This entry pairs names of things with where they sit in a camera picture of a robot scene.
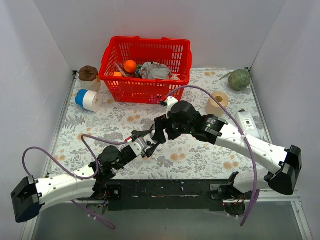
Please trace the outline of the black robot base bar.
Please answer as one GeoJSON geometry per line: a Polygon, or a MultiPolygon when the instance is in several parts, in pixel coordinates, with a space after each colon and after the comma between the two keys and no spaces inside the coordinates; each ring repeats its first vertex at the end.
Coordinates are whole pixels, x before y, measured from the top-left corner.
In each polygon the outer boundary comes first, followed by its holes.
{"type": "Polygon", "coordinates": [[[241,205],[250,197],[226,179],[113,179],[93,189],[90,197],[81,200],[107,201],[109,211],[223,211],[225,200],[241,205]]]}

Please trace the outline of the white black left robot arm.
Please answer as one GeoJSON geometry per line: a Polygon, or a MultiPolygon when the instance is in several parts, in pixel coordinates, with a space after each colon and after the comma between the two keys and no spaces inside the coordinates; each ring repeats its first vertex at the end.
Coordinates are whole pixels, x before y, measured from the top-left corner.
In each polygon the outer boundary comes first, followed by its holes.
{"type": "Polygon", "coordinates": [[[94,161],[75,171],[64,166],[63,174],[51,178],[35,178],[28,173],[11,192],[14,217],[17,223],[27,222],[37,217],[41,211],[52,206],[93,197],[101,200],[106,196],[105,183],[115,177],[116,170],[137,157],[150,157],[160,144],[166,142],[162,131],[146,130],[131,133],[122,143],[91,137],[107,143],[108,146],[100,155],[93,155],[94,161]]]}

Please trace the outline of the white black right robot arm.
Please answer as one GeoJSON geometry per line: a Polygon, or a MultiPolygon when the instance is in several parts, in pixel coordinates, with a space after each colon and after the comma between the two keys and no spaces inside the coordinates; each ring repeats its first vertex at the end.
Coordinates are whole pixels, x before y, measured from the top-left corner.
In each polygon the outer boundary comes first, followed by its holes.
{"type": "Polygon", "coordinates": [[[276,146],[251,135],[243,137],[226,120],[213,114],[201,115],[192,104],[173,100],[166,104],[166,113],[155,118],[151,139],[160,144],[191,135],[200,142],[232,150],[247,158],[254,157],[263,168],[257,173],[233,173],[226,186],[227,195],[237,199],[253,189],[272,189],[279,194],[294,193],[302,169],[302,151],[291,145],[276,146]]]}

